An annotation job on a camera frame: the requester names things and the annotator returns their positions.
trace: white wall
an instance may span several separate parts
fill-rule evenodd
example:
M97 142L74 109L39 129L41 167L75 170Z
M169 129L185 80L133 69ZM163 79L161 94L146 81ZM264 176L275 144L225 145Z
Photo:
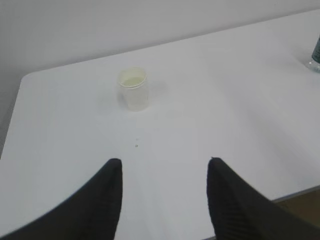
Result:
M319 0L0 0L0 123L29 72L317 8Z

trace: plastic cup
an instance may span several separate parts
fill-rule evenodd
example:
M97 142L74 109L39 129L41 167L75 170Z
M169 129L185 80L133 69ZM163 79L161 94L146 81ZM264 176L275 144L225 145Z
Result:
M146 71L131 67L120 72L117 80L129 110L138 112L149 105Z

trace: floor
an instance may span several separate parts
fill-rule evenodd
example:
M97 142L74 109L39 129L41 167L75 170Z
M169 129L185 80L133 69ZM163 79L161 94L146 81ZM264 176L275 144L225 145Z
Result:
M277 204L301 219L320 227L320 189L291 197Z

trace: table surface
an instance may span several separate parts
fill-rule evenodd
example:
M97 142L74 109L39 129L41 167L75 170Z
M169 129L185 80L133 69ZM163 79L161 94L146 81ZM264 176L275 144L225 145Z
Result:
M123 162L116 240L214 235L207 164L221 157L270 199L320 185L320 10L26 75L0 161L0 235L43 215L110 158ZM118 73L146 69L126 110Z

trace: wooden floor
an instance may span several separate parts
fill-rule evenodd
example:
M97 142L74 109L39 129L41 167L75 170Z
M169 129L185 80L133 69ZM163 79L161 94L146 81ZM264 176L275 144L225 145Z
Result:
M301 219L320 227L320 190L295 196L277 204Z

